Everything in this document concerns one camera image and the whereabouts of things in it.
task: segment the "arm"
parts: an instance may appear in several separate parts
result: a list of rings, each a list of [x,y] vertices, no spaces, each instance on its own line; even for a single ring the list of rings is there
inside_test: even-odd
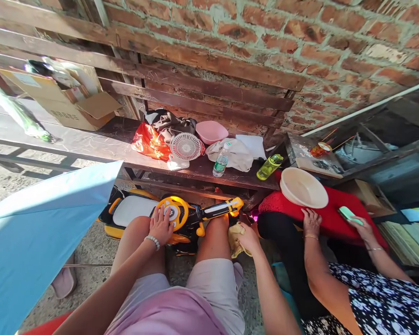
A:
[[[371,257],[372,263],[377,268],[377,271],[387,278],[400,279],[404,281],[414,281],[406,275],[406,273],[391,259],[386,251],[379,245],[374,232],[372,231],[371,225],[364,219],[358,216],[353,216],[354,219],[358,219],[363,223],[359,225],[355,221],[348,221],[349,224],[355,227],[360,234],[363,242],[368,249],[369,256]]]
[[[149,235],[164,245],[172,235],[169,209],[154,213]],[[145,240],[101,287],[88,297],[55,331],[54,335],[104,334],[132,289],[143,265],[156,251],[152,240]]]
[[[239,241],[244,248],[251,252],[255,262],[257,290],[265,333],[268,335],[301,334],[292,310],[273,275],[256,233],[246,224],[242,224],[242,226],[245,229],[245,234],[239,235]]]
[[[304,212],[304,265],[313,295],[352,334],[362,335],[349,302],[349,288],[332,276],[318,241],[321,216]]]

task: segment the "hand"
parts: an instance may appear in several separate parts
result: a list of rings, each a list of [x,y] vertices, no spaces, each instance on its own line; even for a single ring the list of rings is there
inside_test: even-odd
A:
[[[311,209],[301,209],[304,213],[304,235],[320,235],[320,224],[322,221],[321,215],[318,215]]]
[[[154,215],[150,219],[149,235],[155,237],[161,246],[164,246],[166,242],[172,236],[173,225],[169,224],[169,214],[171,208],[164,211],[164,205],[158,210],[154,210]]]
[[[256,235],[255,231],[247,224],[240,224],[244,229],[244,234],[237,234],[239,242],[242,246],[251,252],[251,255],[254,256],[258,252],[262,251],[261,243],[259,243],[259,237]]]
[[[359,216],[351,216],[353,219],[359,220],[363,225],[358,224],[355,221],[348,220],[348,223],[356,228],[357,232],[359,233],[360,237],[366,244],[377,243],[376,237],[374,236],[374,232],[372,230],[371,225],[366,221],[364,218]]]

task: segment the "umbrella canopy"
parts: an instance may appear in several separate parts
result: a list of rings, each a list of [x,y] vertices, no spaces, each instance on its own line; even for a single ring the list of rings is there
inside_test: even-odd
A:
[[[0,201],[0,334],[14,334],[108,203],[122,162],[41,181]]]

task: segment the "black pants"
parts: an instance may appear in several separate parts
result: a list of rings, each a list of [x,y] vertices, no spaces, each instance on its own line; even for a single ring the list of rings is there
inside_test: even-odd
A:
[[[309,288],[304,267],[303,233],[296,230],[294,223],[302,228],[302,222],[295,221],[279,212],[262,213],[257,221],[260,235],[276,243],[281,260],[287,270],[292,296],[301,318],[310,320],[329,315],[328,310],[313,296]],[[335,253],[338,262],[377,272],[365,248],[349,245],[339,240],[329,240],[328,245]]]

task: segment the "floral dress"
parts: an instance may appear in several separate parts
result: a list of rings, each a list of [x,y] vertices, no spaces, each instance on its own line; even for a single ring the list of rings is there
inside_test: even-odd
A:
[[[419,335],[419,286],[348,265],[330,263],[332,275],[349,286],[349,301],[363,335]],[[309,335],[349,335],[332,315],[302,321]]]

